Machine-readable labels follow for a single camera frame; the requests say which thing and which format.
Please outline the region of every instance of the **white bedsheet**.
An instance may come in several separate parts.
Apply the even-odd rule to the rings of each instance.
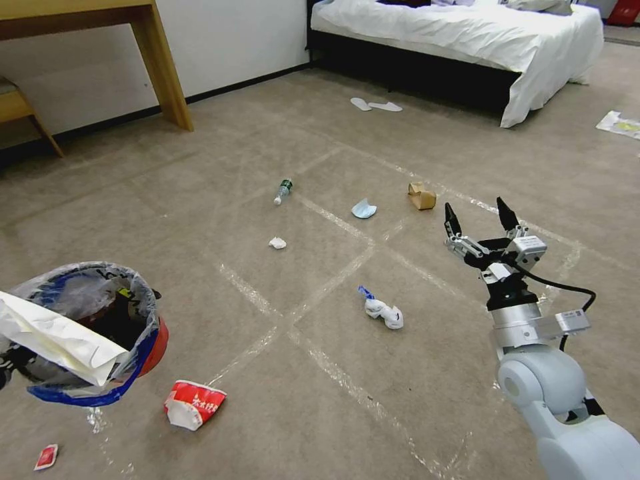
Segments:
[[[573,5],[573,15],[516,11],[495,0],[472,7],[383,5],[376,0],[333,0],[318,4],[315,25],[335,25],[370,38],[426,43],[522,72],[509,92],[500,123],[522,122],[568,81],[586,83],[602,50],[602,20],[597,9]]]

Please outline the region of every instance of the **wooden table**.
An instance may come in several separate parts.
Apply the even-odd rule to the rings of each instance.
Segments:
[[[0,0],[0,40],[130,23],[162,112],[193,131],[155,0]]]

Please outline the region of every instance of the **red food wrapper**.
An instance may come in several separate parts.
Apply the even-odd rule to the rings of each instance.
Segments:
[[[165,413],[172,425],[196,431],[209,420],[227,394],[189,380],[178,380],[165,400]]]
[[[40,456],[38,457],[38,462],[36,462],[33,470],[44,470],[45,468],[49,468],[55,463],[55,458],[58,456],[58,445],[56,443],[52,445],[47,445],[42,452],[40,452]]]

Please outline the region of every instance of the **garbage bag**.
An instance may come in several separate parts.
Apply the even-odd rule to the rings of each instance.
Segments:
[[[10,294],[64,315],[128,350],[108,382],[92,385],[32,351],[0,337],[0,369],[24,375],[44,401],[99,407],[118,401],[140,374],[158,336],[159,294],[138,272],[108,262],[72,263],[32,278]]]

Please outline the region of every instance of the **wooden chair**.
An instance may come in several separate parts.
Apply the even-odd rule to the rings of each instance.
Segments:
[[[44,128],[38,114],[24,94],[15,84],[4,77],[0,77],[0,123],[24,117],[28,117],[33,126],[38,129],[40,135],[49,141],[56,154],[59,157],[64,157],[62,150]]]

